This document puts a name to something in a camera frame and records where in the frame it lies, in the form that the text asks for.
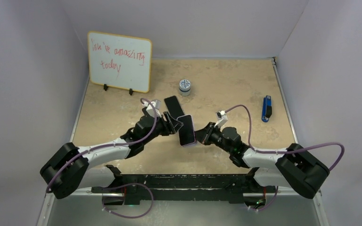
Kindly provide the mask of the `phone in pink case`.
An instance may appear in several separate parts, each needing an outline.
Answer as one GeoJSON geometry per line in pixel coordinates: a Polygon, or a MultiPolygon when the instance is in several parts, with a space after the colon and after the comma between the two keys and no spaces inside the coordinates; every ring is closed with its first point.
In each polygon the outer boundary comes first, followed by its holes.
{"type": "Polygon", "coordinates": [[[166,105],[168,113],[171,115],[172,118],[177,119],[185,115],[177,96],[165,98],[164,103],[166,105]]]}

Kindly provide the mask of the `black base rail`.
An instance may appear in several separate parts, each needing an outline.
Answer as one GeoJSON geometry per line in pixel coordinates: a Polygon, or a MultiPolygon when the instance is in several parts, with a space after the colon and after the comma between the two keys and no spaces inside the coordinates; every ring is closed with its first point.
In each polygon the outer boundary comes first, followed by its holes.
{"type": "Polygon", "coordinates": [[[262,204],[274,186],[262,187],[247,174],[122,174],[108,187],[95,186],[94,194],[125,193],[124,204],[140,201],[224,201],[262,204]]]}

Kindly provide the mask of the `orange framed whiteboard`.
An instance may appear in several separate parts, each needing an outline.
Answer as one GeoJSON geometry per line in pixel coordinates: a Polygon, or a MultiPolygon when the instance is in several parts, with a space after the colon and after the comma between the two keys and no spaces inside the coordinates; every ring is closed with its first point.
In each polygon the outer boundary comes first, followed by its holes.
{"type": "Polygon", "coordinates": [[[96,31],[88,32],[87,39],[92,83],[149,92],[151,40],[96,31]]]}

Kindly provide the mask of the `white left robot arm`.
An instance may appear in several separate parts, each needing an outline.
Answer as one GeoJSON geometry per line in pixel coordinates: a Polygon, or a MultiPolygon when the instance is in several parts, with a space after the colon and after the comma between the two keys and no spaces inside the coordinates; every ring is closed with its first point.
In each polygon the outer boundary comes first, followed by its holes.
{"type": "Polygon", "coordinates": [[[183,125],[168,112],[157,117],[146,114],[113,141],[92,146],[65,143],[40,170],[47,183],[46,192],[63,199],[77,190],[87,170],[109,161],[134,157],[154,138],[176,134],[183,125]]]}

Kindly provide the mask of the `blue black stapler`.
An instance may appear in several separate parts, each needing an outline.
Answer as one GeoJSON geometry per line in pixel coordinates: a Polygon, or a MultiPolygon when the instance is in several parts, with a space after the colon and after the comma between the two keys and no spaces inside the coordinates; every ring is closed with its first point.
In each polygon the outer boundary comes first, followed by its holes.
{"type": "Polygon", "coordinates": [[[269,95],[266,95],[263,98],[263,106],[262,106],[262,121],[268,122],[269,118],[272,116],[272,98],[269,95]]]}

